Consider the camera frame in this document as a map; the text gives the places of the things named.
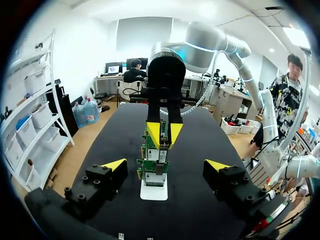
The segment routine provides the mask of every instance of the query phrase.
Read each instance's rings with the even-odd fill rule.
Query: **patterned shirt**
[[[277,76],[269,88],[278,129],[285,136],[295,121],[303,93],[299,80],[297,83],[290,81],[288,74]]]

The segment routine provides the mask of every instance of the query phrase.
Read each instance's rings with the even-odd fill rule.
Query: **shelf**
[[[42,129],[37,129],[37,128],[35,129],[36,135],[32,139],[32,141],[30,142],[29,146],[22,148],[23,155],[20,159],[18,166],[16,167],[16,170],[14,171],[16,175],[20,174],[20,171],[21,171],[28,155],[30,154],[31,150],[35,147],[35,145],[37,144],[39,139],[48,130],[48,128],[50,128],[51,125],[54,124],[54,122],[58,120],[58,118],[59,118],[59,115],[57,114],[57,115],[53,116],[52,119]]]
[[[12,113],[9,115],[9,117],[4,120],[1,124],[1,135],[4,133],[6,128],[9,126],[9,124],[12,122],[12,120],[30,103],[32,103],[34,100],[36,100],[38,97],[43,95],[46,91],[50,90],[52,88],[51,85],[46,86],[45,88],[37,91],[33,96],[29,97],[27,100],[25,100],[23,103],[21,103],[19,106],[17,106],[15,109],[12,110]]]
[[[17,61],[13,62],[7,71],[7,76],[13,74],[14,72],[18,71],[19,69],[32,64],[34,62],[37,62],[39,59],[41,59],[44,55],[50,53],[49,49],[42,49],[41,51],[35,51],[32,54],[25,56],[21,59],[18,59]]]
[[[34,154],[32,161],[34,164],[34,168],[41,177],[41,189],[44,189],[52,168],[56,164],[56,161],[58,160],[62,151],[66,148],[69,141],[70,140],[68,137],[61,136],[61,143],[58,152],[52,152],[43,147],[40,147],[37,153]]]

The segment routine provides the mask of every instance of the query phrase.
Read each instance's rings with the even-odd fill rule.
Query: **white base block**
[[[140,198],[143,200],[165,201],[168,199],[168,178],[166,177],[163,186],[145,186],[141,180]]]

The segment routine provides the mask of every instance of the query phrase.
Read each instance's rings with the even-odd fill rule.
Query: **black table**
[[[136,159],[141,157],[147,113],[146,104],[121,105],[88,151],[74,182],[81,181],[92,164],[123,158],[127,159],[128,177],[114,200],[106,201],[86,223],[115,237],[124,233],[126,240],[236,239],[245,223],[215,198],[202,172],[205,159],[226,165],[242,163],[206,109],[196,108],[183,117],[183,128],[168,152],[168,200],[140,198]]]

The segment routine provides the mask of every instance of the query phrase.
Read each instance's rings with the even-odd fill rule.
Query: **man with glasses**
[[[302,97],[299,77],[303,71],[303,64],[300,58],[294,54],[290,54],[287,60],[289,72],[276,77],[269,88],[273,98],[279,138],[288,134],[297,116]],[[250,163],[251,157],[254,156],[255,152],[262,148],[263,140],[264,130],[261,125],[253,138],[254,143],[243,158],[245,166]]]
[[[136,80],[137,76],[141,77],[147,77],[146,72],[141,71],[140,68],[142,67],[141,61],[139,59],[133,59],[130,62],[131,69],[129,71],[126,71],[123,75],[123,81],[125,83],[133,83]]]

